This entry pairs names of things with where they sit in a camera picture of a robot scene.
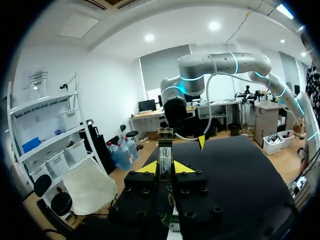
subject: clear plastic container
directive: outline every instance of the clear plastic container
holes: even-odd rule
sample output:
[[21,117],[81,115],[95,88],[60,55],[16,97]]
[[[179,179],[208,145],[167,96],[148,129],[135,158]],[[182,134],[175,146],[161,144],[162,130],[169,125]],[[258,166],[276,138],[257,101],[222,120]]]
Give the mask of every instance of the clear plastic container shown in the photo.
[[128,140],[127,137],[125,137],[125,142],[128,145],[129,151],[132,154],[132,160],[135,161],[139,158],[139,153],[137,151],[137,145],[134,140]]
[[48,72],[37,71],[29,77],[29,93],[31,99],[39,99],[47,96],[48,92]]
[[130,161],[129,149],[121,146],[120,143],[118,143],[118,146],[111,144],[111,142],[108,144],[114,164],[124,171],[129,170],[133,162],[132,158]]

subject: person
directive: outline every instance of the person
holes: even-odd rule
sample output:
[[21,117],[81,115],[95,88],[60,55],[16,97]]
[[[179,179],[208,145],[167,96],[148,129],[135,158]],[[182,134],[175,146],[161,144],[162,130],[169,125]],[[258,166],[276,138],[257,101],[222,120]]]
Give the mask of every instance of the person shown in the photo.
[[[315,50],[306,32],[301,34],[301,40],[306,51],[312,59],[311,66],[306,71],[305,93],[310,99],[313,100],[313,112],[318,122],[318,126],[320,126],[320,73],[316,67],[316,65],[320,62],[317,62],[317,57],[314,52]],[[307,167],[309,162],[309,148],[307,142],[304,145],[303,151],[305,152],[305,155],[301,161],[300,173]]]

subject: blue box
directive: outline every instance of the blue box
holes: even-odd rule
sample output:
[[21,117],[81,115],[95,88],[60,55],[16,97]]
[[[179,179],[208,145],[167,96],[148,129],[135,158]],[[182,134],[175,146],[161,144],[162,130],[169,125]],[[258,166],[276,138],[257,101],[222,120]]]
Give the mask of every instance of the blue box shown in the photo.
[[40,145],[40,140],[38,137],[26,142],[25,144],[22,145],[22,149],[24,153],[26,154],[27,152],[31,151],[32,149],[38,147]]

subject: ceiling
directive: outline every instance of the ceiling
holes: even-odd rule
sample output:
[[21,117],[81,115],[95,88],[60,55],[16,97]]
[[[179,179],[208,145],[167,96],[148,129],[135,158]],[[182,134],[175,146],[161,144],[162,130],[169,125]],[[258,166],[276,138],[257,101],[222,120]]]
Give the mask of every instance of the ceiling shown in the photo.
[[[145,18],[117,32],[100,44],[95,51],[118,58],[135,59],[153,52],[187,44],[222,44],[237,30],[248,11],[222,6],[188,7],[167,11]],[[220,24],[217,31],[209,30],[209,23]],[[146,34],[154,34],[153,42],[145,42]],[[258,46],[282,51],[302,62],[305,48],[300,38],[292,31],[270,18],[252,13],[237,34],[229,41],[257,43]]]
[[[84,0],[56,0],[30,29],[24,46],[72,45],[132,59],[183,44],[223,43],[260,4],[232,41],[254,40],[301,59],[301,24],[274,10],[277,0],[134,0],[106,10]],[[208,31],[212,20],[221,22],[218,33]],[[153,45],[142,40],[149,32],[156,35]],[[287,42],[278,46],[279,38]]]

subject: air vent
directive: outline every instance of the air vent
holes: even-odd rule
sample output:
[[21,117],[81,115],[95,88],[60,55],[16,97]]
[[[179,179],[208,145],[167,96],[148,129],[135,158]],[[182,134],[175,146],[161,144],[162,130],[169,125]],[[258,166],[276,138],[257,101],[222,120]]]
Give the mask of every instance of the air vent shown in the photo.
[[84,1],[91,3],[102,10],[106,10],[109,7],[105,0],[84,0]]
[[88,3],[95,5],[96,7],[106,9],[121,9],[124,6],[136,1],[136,0],[84,0]]
[[127,0],[127,1],[121,1],[123,2],[122,4],[120,4],[119,6],[117,6],[118,9],[123,8],[124,6],[127,6],[128,4],[134,2],[136,0]]

